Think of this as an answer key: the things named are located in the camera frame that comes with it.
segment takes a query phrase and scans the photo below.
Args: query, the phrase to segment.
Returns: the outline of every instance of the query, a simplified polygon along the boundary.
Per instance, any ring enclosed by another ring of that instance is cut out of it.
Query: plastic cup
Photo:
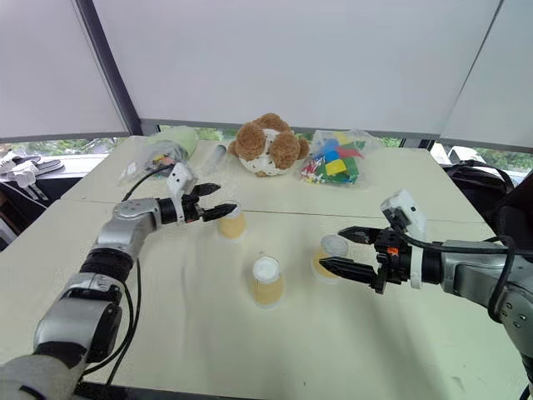
[[[247,230],[247,223],[244,218],[244,213],[241,212],[241,205],[238,202],[226,202],[237,205],[237,208],[225,217],[218,219],[218,232],[225,239],[238,242],[244,232]]]
[[[253,264],[252,296],[260,308],[273,308],[283,294],[283,277],[279,262],[269,256],[261,256]]]
[[[340,277],[329,272],[320,263],[321,258],[346,257],[348,254],[348,243],[342,237],[327,235],[320,241],[320,248],[316,251],[311,260],[311,270],[315,277],[324,283],[339,283]]]

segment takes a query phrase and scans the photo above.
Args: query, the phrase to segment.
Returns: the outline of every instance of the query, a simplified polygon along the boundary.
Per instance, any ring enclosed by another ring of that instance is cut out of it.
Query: plastic bag
[[[361,179],[359,161],[378,148],[381,142],[359,129],[315,131],[301,178],[309,183],[351,185]]]
[[[129,183],[165,165],[187,161],[197,147],[197,133],[192,127],[171,127],[150,136],[138,148],[133,160],[122,171],[119,183]],[[161,171],[167,177],[171,169]]]

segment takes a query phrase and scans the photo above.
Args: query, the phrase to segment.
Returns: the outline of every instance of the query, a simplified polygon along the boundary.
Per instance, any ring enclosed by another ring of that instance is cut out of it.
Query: white table
[[[60,200],[0,253],[0,363],[32,351],[38,319],[111,210],[110,203]],[[526,384],[520,357],[481,307],[437,286],[389,284],[380,296],[360,283],[331,286],[313,277],[309,260],[321,236],[351,225],[383,228],[386,220],[246,217],[240,244],[220,240],[213,222],[166,226],[148,238],[142,317],[116,384],[249,398],[519,397]],[[490,235],[479,222],[428,223],[430,240]],[[285,297],[272,310],[255,306],[245,284],[259,252],[285,268]],[[372,247],[352,244],[349,256],[376,265]],[[137,292],[134,272],[128,285]]]
[[[118,185],[118,178],[146,140],[145,137],[130,137],[63,198],[119,202],[132,183]],[[247,211],[382,218],[381,202],[405,188],[431,221],[483,222],[429,152],[423,149],[383,148],[374,152],[361,163],[365,174],[361,182],[343,188],[300,182],[296,167],[284,176],[258,178],[233,156],[226,157],[219,172],[205,176],[202,167],[217,144],[199,141],[190,161],[200,183],[222,185],[222,189],[204,200],[204,204],[235,199]],[[165,180],[145,181],[135,196],[167,197]]]

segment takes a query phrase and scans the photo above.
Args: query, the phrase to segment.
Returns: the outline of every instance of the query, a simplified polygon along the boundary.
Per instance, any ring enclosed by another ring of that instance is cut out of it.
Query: stuffed animal
[[[286,173],[296,160],[309,153],[306,139],[297,139],[289,125],[274,113],[245,123],[228,152],[258,177]]]

